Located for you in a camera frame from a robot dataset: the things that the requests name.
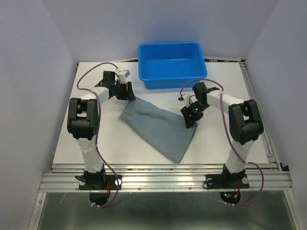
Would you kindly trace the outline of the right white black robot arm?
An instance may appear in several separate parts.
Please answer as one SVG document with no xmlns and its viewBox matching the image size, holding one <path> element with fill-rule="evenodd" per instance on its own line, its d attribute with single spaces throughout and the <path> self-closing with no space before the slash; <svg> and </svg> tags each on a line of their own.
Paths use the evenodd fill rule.
<svg viewBox="0 0 307 230">
<path fill-rule="evenodd" d="M 240 100 L 224 93 L 221 84 L 208 88 L 204 81 L 193 88 L 195 101 L 188 94 L 180 92 L 178 100 L 184 102 L 180 110 L 186 128 L 191 128 L 202 117 L 203 112 L 211 107 L 220 109 L 230 153 L 220 174 L 205 175 L 205 189 L 241 189 L 249 188 L 246 175 L 248 154 L 254 142 L 264 132 L 264 125 L 255 100 Z"/>
</svg>

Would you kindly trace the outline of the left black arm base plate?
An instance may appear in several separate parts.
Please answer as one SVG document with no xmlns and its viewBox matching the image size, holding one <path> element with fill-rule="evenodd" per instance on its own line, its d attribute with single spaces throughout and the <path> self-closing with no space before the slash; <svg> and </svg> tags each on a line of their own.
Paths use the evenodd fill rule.
<svg viewBox="0 0 307 230">
<path fill-rule="evenodd" d="M 118 175 L 118 181 L 117 181 L 115 175 L 107 174 L 105 182 L 104 181 L 93 181 L 93 180 L 86 181 L 84 179 L 84 175 L 75 176 L 75 178 L 78 178 L 79 180 L 78 189 L 81 191 L 121 190 L 122 175 Z"/>
</svg>

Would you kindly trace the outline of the light denim skirt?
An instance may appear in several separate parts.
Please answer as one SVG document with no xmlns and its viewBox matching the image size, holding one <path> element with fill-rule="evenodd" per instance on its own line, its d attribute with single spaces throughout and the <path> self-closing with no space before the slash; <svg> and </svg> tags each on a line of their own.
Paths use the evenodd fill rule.
<svg viewBox="0 0 307 230">
<path fill-rule="evenodd" d="M 129 101 L 120 120 L 173 163 L 180 163 L 196 133 L 186 128 L 184 117 L 136 98 Z"/>
</svg>

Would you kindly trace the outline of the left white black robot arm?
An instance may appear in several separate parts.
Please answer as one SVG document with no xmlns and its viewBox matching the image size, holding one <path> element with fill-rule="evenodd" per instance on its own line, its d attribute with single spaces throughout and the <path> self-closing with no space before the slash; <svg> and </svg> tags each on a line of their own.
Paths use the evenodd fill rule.
<svg viewBox="0 0 307 230">
<path fill-rule="evenodd" d="M 103 78 L 81 98 L 70 98 L 67 130 L 76 139 L 84 160 L 82 176 L 76 176 L 80 190 L 104 190 L 117 185 L 114 176 L 107 176 L 105 164 L 97 150 L 101 104 L 112 97 L 118 100 L 136 99 L 128 70 L 104 71 Z"/>
</svg>

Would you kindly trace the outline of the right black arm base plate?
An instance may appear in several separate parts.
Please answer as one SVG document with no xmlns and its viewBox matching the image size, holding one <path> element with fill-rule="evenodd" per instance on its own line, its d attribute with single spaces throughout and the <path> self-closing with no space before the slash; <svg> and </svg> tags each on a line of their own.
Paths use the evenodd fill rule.
<svg viewBox="0 0 307 230">
<path fill-rule="evenodd" d="M 203 182 L 203 188 L 208 190 L 231 190 L 235 188 L 248 189 L 250 188 L 248 180 L 243 182 L 243 179 L 247 179 L 246 174 L 206 174 L 205 181 Z"/>
</svg>

